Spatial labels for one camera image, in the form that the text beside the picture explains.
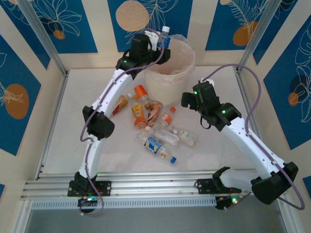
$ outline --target white table surface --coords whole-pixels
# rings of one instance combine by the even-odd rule
[[[206,77],[217,67],[196,67],[187,90],[191,92],[197,81]],[[61,103],[52,136],[44,173],[75,173],[78,171],[86,150],[86,143],[79,140],[84,125],[82,109],[90,106],[108,84],[114,69],[74,69],[70,71],[68,83]],[[233,68],[226,67],[212,79],[220,102],[232,103],[246,118],[246,109],[240,94]],[[140,73],[124,94],[134,94],[134,87],[144,85]],[[134,127],[133,114],[129,106],[112,118],[115,130],[108,138],[99,161],[99,172],[157,172],[194,171],[231,168],[254,168],[248,158],[225,135],[214,127],[205,130],[200,125],[200,115],[180,105],[176,107],[172,125],[189,130],[198,136],[196,145],[190,149],[180,145],[173,150],[175,164],[154,157],[150,151],[135,140],[138,130]]]

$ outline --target blue label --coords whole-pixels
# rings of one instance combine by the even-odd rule
[[[163,43],[164,43],[164,48],[168,49],[168,48],[169,48],[169,45],[170,45],[171,39],[170,39],[169,37],[163,36],[163,37],[162,37],[162,40],[163,40]],[[162,47],[162,44],[161,44],[161,43],[158,43],[157,46],[160,48],[160,47]]]
[[[161,148],[161,144],[158,143],[155,139],[153,139],[152,137],[149,137],[146,142],[145,142],[145,147],[148,148],[149,150],[151,150],[153,153],[157,153],[160,148]]]

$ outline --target vented metal strip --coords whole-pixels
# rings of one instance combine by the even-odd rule
[[[38,200],[33,201],[32,210],[77,209],[77,200]],[[198,207],[216,206],[215,197],[195,198],[148,198],[148,199],[104,199],[104,208],[157,208],[157,207]],[[84,209],[101,208],[102,203],[84,207]]]

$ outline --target purple cable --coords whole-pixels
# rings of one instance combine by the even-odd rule
[[[159,34],[157,31],[155,31],[155,30],[153,30],[153,29],[150,29],[150,28],[145,28],[144,31],[150,31],[150,32],[155,33],[155,34],[159,37],[159,40],[161,41],[162,48],[164,48],[164,42],[163,42],[163,40],[162,40],[161,34]],[[94,214],[85,214],[85,213],[82,212],[82,207],[80,207],[79,210],[80,210],[80,212],[81,212],[82,215],[85,215],[85,216],[97,216],[97,215],[99,215],[99,214],[103,211],[103,209],[104,209],[104,200],[103,200],[101,194],[99,193],[99,191],[97,190],[97,188],[95,187],[95,184],[94,184],[93,181],[91,180],[91,178],[90,178],[90,176],[89,176],[88,168],[87,168],[87,159],[88,159],[88,155],[89,155],[89,152],[90,152],[90,150],[91,150],[91,146],[93,145],[94,140],[93,140],[91,137],[83,138],[83,135],[84,135],[84,133],[85,133],[85,131],[86,131],[86,128],[87,128],[89,122],[91,121],[91,119],[93,118],[93,116],[95,115],[95,113],[96,113],[96,112],[98,111],[98,109],[100,108],[102,102],[103,102],[104,99],[106,98],[107,94],[109,93],[109,91],[111,90],[111,88],[113,87],[113,85],[114,85],[124,74],[126,74],[126,73],[128,73],[128,72],[130,72],[130,71],[133,71],[133,70],[137,70],[137,69],[146,69],[146,68],[148,68],[148,67],[150,67],[150,66],[153,66],[153,65],[156,64],[158,61],[160,61],[161,57],[163,56],[163,53],[164,53],[164,49],[161,49],[161,54],[160,54],[160,56],[158,57],[158,59],[156,59],[154,62],[151,62],[151,63],[148,64],[148,65],[141,66],[141,67],[130,68],[130,69],[128,69],[128,70],[122,72],[122,73],[115,79],[115,82],[112,83],[112,84],[108,87],[107,91],[104,93],[103,97],[100,99],[99,104],[97,105],[97,107],[95,108],[95,110],[92,112],[92,114],[91,114],[91,115],[88,117],[88,119],[86,120],[86,123],[84,124],[83,129],[82,129],[82,132],[81,132],[81,134],[80,134],[80,141],[81,141],[81,142],[85,142],[85,141],[87,141],[87,140],[90,140],[90,141],[91,141],[91,143],[89,144],[89,146],[88,146],[88,148],[87,148],[87,151],[86,151],[86,158],[85,158],[86,176],[87,176],[87,179],[88,179],[88,181],[90,182],[92,188],[93,188],[94,191],[96,192],[97,196],[99,196],[99,198],[101,199],[102,207],[101,207],[101,209],[100,209],[99,212],[94,213]]]
[[[249,137],[252,139],[252,141],[268,156],[268,158],[271,160],[271,162],[275,161],[274,158],[269,154],[269,152],[266,151],[266,149],[264,147],[262,147],[262,145],[252,136],[249,134],[249,129],[248,129],[248,122],[250,120],[251,115],[253,114],[255,108],[257,107],[258,103],[259,103],[259,99],[261,96],[261,84],[260,84],[260,80],[258,78],[258,76],[256,75],[256,73],[251,70],[249,67],[241,65],[241,64],[227,64],[227,65],[223,65],[219,68],[217,68],[216,70],[214,70],[210,75],[208,75],[206,78],[203,79],[203,81],[205,81],[206,79],[210,78],[212,75],[214,75],[218,70],[225,68],[225,67],[242,67],[244,69],[247,69],[249,72],[251,72],[251,74],[255,77],[257,84],[258,84],[258,96],[257,99],[253,105],[253,107],[251,108],[251,111],[248,113],[247,118],[245,120],[245,130],[246,133],[249,135]],[[305,203],[302,199],[302,196],[300,194],[300,192],[298,191],[296,185],[293,183],[293,181],[291,180],[291,178],[286,174],[286,172],[284,171],[283,168],[281,168],[281,166],[279,164],[275,164],[276,167],[281,171],[281,173],[285,176],[285,178],[287,179],[287,181],[291,184],[291,186],[293,187],[295,193],[297,194],[300,203],[301,203],[301,207],[298,207],[292,203],[290,203],[289,201],[278,197],[279,200],[285,202],[286,204],[289,204],[290,206],[294,207],[297,210],[304,210],[305,209]]]

